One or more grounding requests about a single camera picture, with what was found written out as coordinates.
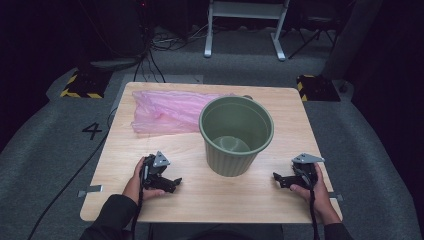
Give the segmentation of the person's right hand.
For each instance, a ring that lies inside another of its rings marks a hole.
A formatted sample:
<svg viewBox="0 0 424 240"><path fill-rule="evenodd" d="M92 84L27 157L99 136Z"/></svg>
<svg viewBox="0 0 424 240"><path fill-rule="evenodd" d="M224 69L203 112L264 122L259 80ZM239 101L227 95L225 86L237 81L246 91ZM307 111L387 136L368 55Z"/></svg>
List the person's right hand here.
<svg viewBox="0 0 424 240"><path fill-rule="evenodd" d="M341 223L339 215L330 202L329 193L323 181L321 168L318 163L315 163L314 167L318 177L317 183L314 186L314 211L320 217L324 225ZM307 189L299 185L292 184L290 186L290 190L303 198L306 202L311 202L310 192Z"/></svg>

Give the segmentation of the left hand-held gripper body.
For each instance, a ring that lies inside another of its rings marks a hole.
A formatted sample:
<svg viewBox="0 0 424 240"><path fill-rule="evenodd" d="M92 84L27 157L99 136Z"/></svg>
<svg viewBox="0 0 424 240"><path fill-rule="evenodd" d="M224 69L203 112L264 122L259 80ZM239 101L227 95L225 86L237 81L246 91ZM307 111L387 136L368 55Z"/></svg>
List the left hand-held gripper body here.
<svg viewBox="0 0 424 240"><path fill-rule="evenodd" d="M170 161L158 151L144 159L140 171L141 183L144 188L168 188L170 182L162 177Z"/></svg>

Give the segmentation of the pink plastic bag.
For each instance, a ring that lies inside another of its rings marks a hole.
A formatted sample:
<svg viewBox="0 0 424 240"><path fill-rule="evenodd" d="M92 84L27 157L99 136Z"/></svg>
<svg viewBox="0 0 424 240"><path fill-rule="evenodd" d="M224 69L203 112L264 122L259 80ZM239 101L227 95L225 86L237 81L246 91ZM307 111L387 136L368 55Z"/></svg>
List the pink plastic bag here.
<svg viewBox="0 0 424 240"><path fill-rule="evenodd" d="M140 134L180 134L199 131L199 116L211 101L224 94L190 91L134 91L132 129Z"/></svg>

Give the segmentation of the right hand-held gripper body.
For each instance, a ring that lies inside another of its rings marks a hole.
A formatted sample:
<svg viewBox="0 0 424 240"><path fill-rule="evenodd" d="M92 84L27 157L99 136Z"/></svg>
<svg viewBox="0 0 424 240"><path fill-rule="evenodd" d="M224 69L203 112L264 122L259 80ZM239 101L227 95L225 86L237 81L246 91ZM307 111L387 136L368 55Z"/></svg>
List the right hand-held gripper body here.
<svg viewBox="0 0 424 240"><path fill-rule="evenodd" d="M315 163L324 162L325 159L307 153L301 153L292 159L292 168L296 176L300 176L307 189L311 189L318 181Z"/></svg>

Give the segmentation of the grey curtain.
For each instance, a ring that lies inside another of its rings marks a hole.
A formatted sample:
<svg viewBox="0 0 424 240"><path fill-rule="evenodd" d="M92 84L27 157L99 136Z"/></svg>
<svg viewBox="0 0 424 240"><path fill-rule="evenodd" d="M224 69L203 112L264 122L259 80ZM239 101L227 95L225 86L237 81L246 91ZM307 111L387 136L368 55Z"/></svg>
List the grey curtain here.
<svg viewBox="0 0 424 240"><path fill-rule="evenodd" d="M383 0L356 0L352 13L330 53L321 75L329 80L342 79L359 51Z"/></svg>

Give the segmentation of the black tripod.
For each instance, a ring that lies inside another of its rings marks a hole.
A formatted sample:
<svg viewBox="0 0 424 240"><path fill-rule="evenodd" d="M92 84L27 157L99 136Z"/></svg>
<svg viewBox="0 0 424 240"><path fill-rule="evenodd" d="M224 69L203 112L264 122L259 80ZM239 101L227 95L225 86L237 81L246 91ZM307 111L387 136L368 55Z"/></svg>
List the black tripod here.
<svg viewBox="0 0 424 240"><path fill-rule="evenodd" d="M313 35L309 37L298 49L296 49L290 56L292 59L296 54L303 50L313 40L318 40L320 35L324 33L329 39L332 48L335 47L335 43L338 39L338 20L335 17L318 17L318 16L301 16L301 27L300 29L306 29L313 32Z"/></svg>

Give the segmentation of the white metal stand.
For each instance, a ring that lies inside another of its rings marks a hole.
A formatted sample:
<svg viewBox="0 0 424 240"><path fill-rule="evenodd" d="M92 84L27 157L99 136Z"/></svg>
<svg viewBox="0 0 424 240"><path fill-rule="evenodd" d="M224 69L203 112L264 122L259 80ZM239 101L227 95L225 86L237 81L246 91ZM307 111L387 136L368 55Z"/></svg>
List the white metal stand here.
<svg viewBox="0 0 424 240"><path fill-rule="evenodd" d="M270 33L277 59L285 61L286 56L280 43L280 35L286 18L291 0L283 0L282 3L247 3L247 2L225 2L219 0L209 0L208 16L207 16L207 35L204 48L204 56L209 58L212 56L213 43L213 20L216 17L232 17L232 18L248 18L277 20L277 27L274 32Z"/></svg>

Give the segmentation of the person's left hand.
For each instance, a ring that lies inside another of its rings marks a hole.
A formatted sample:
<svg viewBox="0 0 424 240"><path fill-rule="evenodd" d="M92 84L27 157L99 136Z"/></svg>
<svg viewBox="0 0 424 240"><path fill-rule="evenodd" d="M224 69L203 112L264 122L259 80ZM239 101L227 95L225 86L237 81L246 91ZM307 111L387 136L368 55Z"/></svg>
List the person's left hand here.
<svg viewBox="0 0 424 240"><path fill-rule="evenodd" d="M135 203L138 203L140 200L139 193L142 190L143 191L143 200L149 200L155 197L159 197L165 194L164 190L161 189L142 189L141 188L141 179L140 179L140 171L142 168L142 165L144 163L144 157L142 157L139 162L137 163L133 176L129 179L127 182L124 190L123 195L133 200Z"/></svg>

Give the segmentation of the green ribbed trash bin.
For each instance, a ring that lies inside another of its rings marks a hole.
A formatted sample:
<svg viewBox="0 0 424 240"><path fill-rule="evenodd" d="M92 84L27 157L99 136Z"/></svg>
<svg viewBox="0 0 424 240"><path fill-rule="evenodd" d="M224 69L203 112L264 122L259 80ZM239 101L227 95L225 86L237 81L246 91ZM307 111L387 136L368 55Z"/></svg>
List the green ribbed trash bin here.
<svg viewBox="0 0 424 240"><path fill-rule="evenodd" d="M199 116L209 167L225 177L244 174L274 136L269 112L245 96L219 97Z"/></svg>

